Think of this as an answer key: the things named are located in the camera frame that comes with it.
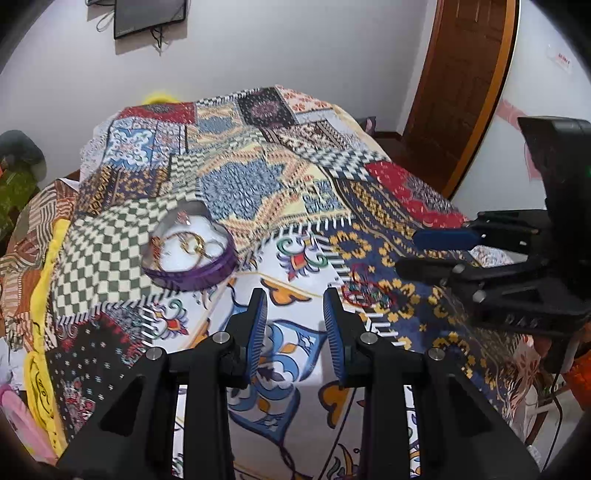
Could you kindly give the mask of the small dark wall monitor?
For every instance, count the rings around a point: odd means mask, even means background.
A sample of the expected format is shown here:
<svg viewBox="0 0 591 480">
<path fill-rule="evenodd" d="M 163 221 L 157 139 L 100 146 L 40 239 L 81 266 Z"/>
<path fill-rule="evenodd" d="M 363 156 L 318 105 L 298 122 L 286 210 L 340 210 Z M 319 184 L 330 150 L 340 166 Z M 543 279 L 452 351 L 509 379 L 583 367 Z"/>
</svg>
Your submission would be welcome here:
<svg viewBox="0 0 591 480">
<path fill-rule="evenodd" d="M 186 0 L 116 0 L 113 38 L 149 30 L 185 20 Z"/>
</svg>

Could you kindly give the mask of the dark bag on floor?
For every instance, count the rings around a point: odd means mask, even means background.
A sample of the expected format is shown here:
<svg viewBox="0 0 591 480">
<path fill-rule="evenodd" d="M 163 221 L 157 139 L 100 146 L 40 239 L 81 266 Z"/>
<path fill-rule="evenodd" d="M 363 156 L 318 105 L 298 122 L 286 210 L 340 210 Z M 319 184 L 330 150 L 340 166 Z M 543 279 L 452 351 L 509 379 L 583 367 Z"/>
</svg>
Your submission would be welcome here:
<svg viewBox="0 0 591 480">
<path fill-rule="evenodd" d="M 362 130 L 370 136 L 375 135 L 377 119 L 375 116 L 356 119 Z"/>
</svg>

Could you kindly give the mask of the yellow chair back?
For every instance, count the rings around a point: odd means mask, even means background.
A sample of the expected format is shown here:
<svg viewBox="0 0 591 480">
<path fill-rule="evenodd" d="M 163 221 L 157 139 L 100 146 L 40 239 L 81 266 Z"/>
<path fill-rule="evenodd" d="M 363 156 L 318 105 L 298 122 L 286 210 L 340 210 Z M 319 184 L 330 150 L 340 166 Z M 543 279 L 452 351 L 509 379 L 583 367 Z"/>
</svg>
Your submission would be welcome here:
<svg viewBox="0 0 591 480">
<path fill-rule="evenodd" d="M 166 92 L 153 92 L 148 94 L 143 100 L 144 105 L 157 105 L 157 104 L 178 104 L 180 100 Z"/>
</svg>

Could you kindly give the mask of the striped orange brown blanket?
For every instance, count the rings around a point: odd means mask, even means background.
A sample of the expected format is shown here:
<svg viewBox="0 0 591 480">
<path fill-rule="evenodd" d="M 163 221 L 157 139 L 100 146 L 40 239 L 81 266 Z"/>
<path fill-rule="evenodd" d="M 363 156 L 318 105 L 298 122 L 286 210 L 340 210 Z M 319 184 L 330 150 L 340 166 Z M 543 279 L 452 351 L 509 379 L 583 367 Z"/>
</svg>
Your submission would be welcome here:
<svg viewBox="0 0 591 480">
<path fill-rule="evenodd" d="M 53 226 L 69 220 L 78 196 L 78 183 L 58 179 L 24 207 L 1 258 L 1 336 L 18 351 L 32 349 L 30 302 L 45 263 Z"/>
</svg>

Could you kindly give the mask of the dark green plush cushion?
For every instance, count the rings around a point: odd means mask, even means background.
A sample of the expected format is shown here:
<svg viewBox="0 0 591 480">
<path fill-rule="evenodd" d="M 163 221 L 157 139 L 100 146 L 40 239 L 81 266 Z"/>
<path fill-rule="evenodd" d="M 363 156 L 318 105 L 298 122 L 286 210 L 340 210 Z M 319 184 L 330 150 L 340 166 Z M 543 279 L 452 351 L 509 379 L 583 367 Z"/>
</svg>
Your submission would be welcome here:
<svg viewBox="0 0 591 480">
<path fill-rule="evenodd" d="M 41 149 L 20 130 L 8 130 L 0 135 L 0 157 L 3 170 L 27 170 L 37 182 L 47 174 L 46 160 Z"/>
</svg>

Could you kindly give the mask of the purple heart-shaped jewelry box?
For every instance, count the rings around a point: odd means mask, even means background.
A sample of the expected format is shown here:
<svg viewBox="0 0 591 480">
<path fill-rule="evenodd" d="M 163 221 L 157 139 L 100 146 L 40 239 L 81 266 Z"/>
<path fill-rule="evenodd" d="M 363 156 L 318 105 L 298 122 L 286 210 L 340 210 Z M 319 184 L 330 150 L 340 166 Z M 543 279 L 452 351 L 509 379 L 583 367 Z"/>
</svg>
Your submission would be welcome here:
<svg viewBox="0 0 591 480">
<path fill-rule="evenodd" d="M 170 290 L 211 288 L 228 278 L 237 265 L 230 232 L 197 200 L 183 201 L 167 211 L 141 248 L 143 273 L 155 285 Z"/>
</svg>

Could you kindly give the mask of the green patterned cloth stand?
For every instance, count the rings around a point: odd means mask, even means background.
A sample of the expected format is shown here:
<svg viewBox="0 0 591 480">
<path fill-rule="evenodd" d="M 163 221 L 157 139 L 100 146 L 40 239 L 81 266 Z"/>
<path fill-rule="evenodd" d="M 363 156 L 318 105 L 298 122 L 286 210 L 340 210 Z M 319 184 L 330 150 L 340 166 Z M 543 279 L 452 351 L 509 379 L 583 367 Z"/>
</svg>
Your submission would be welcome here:
<svg viewBox="0 0 591 480">
<path fill-rule="evenodd" d="M 39 192 L 30 170 L 5 170 L 1 175 L 1 239 L 14 229 L 16 219 L 28 202 Z"/>
</svg>

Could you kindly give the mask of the brown wooden door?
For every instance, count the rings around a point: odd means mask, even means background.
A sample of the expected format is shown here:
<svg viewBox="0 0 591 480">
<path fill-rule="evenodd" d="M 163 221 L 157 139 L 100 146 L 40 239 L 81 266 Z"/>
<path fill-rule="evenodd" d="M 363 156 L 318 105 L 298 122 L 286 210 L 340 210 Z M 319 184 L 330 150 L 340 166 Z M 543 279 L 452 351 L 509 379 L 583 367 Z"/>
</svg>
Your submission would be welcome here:
<svg viewBox="0 0 591 480">
<path fill-rule="evenodd" d="M 422 75 L 404 131 L 418 174 L 450 199 L 497 107 L 516 40 L 517 1 L 436 4 Z"/>
</svg>

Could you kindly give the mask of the colourful patchwork bed cover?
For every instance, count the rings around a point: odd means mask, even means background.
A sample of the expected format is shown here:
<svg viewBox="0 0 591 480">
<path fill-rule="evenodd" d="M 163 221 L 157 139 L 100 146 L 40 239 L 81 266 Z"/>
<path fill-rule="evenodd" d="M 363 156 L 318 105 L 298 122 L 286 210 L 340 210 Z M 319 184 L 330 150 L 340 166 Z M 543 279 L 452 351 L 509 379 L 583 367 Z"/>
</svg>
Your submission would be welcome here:
<svg viewBox="0 0 591 480">
<path fill-rule="evenodd" d="M 225 395 L 240 479 L 353 479 L 365 400 L 332 370 L 322 297 L 406 351 L 438 348 L 510 425 L 539 359 L 523 336 L 469 325 L 438 286 L 401 279 L 424 227 L 464 216 L 338 108 L 281 86 L 126 108 L 82 155 L 53 269 L 45 357 L 69 451 L 150 349 L 198 347 L 266 292 L 256 376 Z M 141 248 L 183 201 L 230 232 L 238 265 L 200 291 L 152 283 Z"/>
</svg>

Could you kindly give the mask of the white wardrobe sliding door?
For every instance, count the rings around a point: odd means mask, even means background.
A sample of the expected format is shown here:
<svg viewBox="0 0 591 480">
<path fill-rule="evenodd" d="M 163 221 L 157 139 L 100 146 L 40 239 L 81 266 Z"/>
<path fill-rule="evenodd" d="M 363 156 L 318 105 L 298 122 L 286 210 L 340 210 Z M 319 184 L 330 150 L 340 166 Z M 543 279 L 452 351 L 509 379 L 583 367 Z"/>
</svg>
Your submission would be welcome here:
<svg viewBox="0 0 591 480">
<path fill-rule="evenodd" d="M 590 70 L 551 18 L 520 3 L 512 62 L 487 133 L 452 203 L 467 217 L 481 211 L 538 209 L 545 189 L 517 119 L 590 118 Z"/>
</svg>

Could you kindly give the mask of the yellow cloth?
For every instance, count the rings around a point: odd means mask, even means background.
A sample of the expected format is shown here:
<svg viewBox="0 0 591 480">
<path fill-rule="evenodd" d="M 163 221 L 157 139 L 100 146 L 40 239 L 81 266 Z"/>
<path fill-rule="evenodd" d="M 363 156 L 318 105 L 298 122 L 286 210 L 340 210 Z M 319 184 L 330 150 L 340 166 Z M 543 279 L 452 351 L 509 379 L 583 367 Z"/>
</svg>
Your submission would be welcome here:
<svg viewBox="0 0 591 480">
<path fill-rule="evenodd" d="M 47 437 L 49 446 L 57 458 L 67 447 L 67 441 L 45 357 L 45 333 L 51 277 L 69 226 L 70 221 L 63 218 L 53 223 L 43 269 L 30 299 L 33 343 L 24 363 L 24 385 L 29 411 L 35 424 Z"/>
</svg>

